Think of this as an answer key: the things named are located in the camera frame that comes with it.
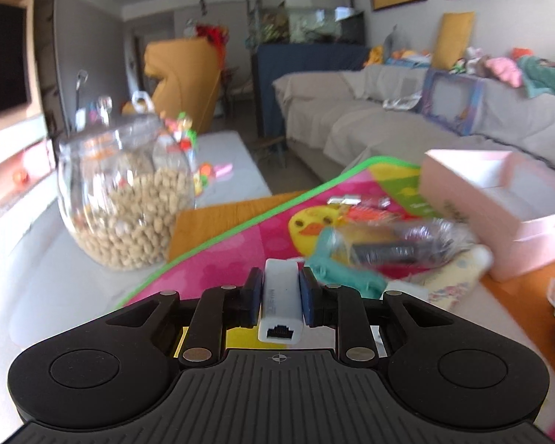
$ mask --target white ethernet adapter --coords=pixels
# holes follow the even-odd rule
[[[302,337],[303,328],[297,262],[267,259],[259,340],[272,344],[296,344]]]

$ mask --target teal plastic object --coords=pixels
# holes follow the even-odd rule
[[[359,270],[336,262],[331,258],[333,227],[324,229],[318,237],[315,253],[306,261],[312,273],[323,284],[339,284],[352,287],[365,299],[379,299],[388,282],[379,273]]]

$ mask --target pink box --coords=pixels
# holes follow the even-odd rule
[[[494,253],[495,280],[555,260],[555,172],[509,151],[431,150],[420,193],[444,216],[465,221]]]

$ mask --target green towel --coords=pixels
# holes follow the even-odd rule
[[[518,60],[528,98],[542,93],[555,95],[555,68],[545,67],[540,63],[541,59],[538,57],[522,57]]]

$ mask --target yellow pillow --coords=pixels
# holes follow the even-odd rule
[[[451,70],[457,60],[463,58],[471,40],[475,12],[445,13],[435,43],[431,66]]]

